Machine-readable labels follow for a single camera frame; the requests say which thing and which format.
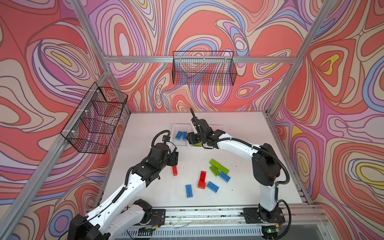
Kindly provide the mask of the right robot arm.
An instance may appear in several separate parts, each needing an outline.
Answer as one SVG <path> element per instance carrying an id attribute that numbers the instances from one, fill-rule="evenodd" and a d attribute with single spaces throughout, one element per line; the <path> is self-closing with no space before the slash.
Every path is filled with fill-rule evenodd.
<path id="1" fill-rule="evenodd" d="M 263 223 L 284 223 L 284 215 L 279 207 L 282 200 L 278 200 L 278 191 L 279 185 L 290 182 L 290 175 L 273 148 L 268 144 L 253 145 L 222 130 L 213 131 L 206 120 L 197 118 L 193 109 L 190 111 L 193 131 L 187 134 L 189 144 L 201 144 L 204 149 L 228 151 L 251 161 L 253 176 L 260 184 L 261 193 L 257 218 Z"/>

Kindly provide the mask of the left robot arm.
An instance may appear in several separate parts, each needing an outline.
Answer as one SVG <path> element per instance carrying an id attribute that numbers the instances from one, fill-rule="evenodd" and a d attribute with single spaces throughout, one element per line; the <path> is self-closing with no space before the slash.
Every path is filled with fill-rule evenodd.
<path id="1" fill-rule="evenodd" d="M 129 168 L 124 183 L 85 216 L 76 215 L 70 222 L 69 240 L 114 240 L 127 228 L 151 221 L 152 206 L 139 199 L 129 203 L 151 182 L 160 178 L 166 166 L 178 163 L 178 151 L 167 143 L 151 146 L 149 154 Z"/>

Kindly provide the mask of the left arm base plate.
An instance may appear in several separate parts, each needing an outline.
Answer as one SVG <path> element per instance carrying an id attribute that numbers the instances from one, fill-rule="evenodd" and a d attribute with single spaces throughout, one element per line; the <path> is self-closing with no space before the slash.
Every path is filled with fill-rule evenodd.
<path id="1" fill-rule="evenodd" d="M 135 224 L 135 226 L 160 227 L 165 223 L 165 216 L 165 209 L 152 209 L 150 213 L 145 213 L 144 219 L 138 224 Z"/>

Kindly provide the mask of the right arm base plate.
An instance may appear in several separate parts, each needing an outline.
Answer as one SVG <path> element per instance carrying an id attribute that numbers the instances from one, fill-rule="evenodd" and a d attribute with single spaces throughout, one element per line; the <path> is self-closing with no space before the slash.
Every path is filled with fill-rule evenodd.
<path id="1" fill-rule="evenodd" d="M 247 224 L 283 224 L 286 222 L 282 209 L 276 207 L 271 212 L 263 208 L 244 208 L 240 215 Z"/>

